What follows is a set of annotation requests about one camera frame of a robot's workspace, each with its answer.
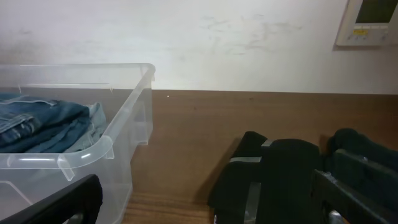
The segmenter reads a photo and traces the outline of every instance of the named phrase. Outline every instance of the thermostat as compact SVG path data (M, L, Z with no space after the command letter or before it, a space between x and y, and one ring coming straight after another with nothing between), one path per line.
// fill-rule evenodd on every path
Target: thermostat
M349 0L336 45L387 45L398 33L398 0Z

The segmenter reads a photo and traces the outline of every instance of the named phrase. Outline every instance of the denim fabric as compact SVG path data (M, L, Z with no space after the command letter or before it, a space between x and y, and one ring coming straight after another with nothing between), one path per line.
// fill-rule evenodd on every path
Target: denim fabric
M106 129L106 118L101 103L95 103L88 107L90 109L90 125L86 133L64 153L87 149L95 144L104 133Z
M86 106L0 93L1 153L21 153L32 147L35 152L64 151L86 131L89 123ZM65 146L52 151L55 145L61 145L58 142Z

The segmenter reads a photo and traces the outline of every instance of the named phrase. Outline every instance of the plastic bin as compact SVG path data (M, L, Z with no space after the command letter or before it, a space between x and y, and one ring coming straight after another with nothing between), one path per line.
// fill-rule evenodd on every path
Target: plastic bin
M66 154L0 154L0 220L88 174L103 188L97 223L120 223L132 193L130 161L152 132L148 63L0 66L0 91L74 101L102 102L108 127L84 151Z

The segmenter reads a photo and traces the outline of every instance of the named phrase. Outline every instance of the reflective strip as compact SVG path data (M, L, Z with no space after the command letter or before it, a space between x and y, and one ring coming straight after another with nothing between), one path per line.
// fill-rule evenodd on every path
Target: reflective strip
M267 139L264 143L262 143L261 147L269 147L274 142L274 140Z
M244 224L255 224L260 201L261 183L251 182L244 211Z
M235 157L231 158L229 162L260 162L261 156L257 157Z

